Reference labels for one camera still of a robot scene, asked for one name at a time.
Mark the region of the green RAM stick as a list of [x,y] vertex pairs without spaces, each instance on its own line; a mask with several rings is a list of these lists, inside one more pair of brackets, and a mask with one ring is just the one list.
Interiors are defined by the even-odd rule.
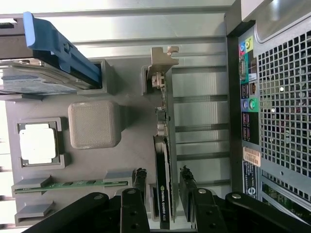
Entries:
[[28,187],[14,190],[14,194],[46,192],[51,190],[74,189],[74,188],[89,188],[94,186],[100,187],[114,187],[114,186],[128,186],[128,181],[104,181],[104,180],[87,180],[74,182],[51,182],[45,184],[43,187]]

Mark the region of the grey printed parts rack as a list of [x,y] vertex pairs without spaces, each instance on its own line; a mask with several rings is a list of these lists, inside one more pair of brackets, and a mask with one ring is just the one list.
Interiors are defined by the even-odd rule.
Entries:
[[[146,80],[148,66],[120,60],[121,72],[102,60],[102,89],[69,94],[31,95],[38,103],[6,103],[16,200],[15,224],[36,224],[78,198],[95,191],[113,194],[133,186],[132,173],[142,167],[156,182],[153,136],[160,92]],[[28,164],[20,151],[19,131],[26,124],[48,123],[55,130],[56,157],[47,164]],[[128,186],[74,188],[14,194],[15,189],[51,182],[128,181]]]

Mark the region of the silver CPU chip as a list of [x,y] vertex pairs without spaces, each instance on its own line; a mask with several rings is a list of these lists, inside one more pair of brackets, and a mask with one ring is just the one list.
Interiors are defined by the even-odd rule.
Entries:
[[56,157],[55,130],[48,123],[26,124],[19,141],[21,157],[30,165],[51,163]]

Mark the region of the black open PC case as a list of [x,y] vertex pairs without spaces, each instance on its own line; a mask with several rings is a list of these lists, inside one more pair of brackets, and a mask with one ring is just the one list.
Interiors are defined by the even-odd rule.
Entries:
[[225,13],[231,186],[311,225],[311,0]]

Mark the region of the hard disk in blue caddy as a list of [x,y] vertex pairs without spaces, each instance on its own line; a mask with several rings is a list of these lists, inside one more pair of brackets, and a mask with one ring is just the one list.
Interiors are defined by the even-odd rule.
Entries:
[[49,21],[25,12],[0,22],[0,95],[69,94],[102,86],[100,66]]

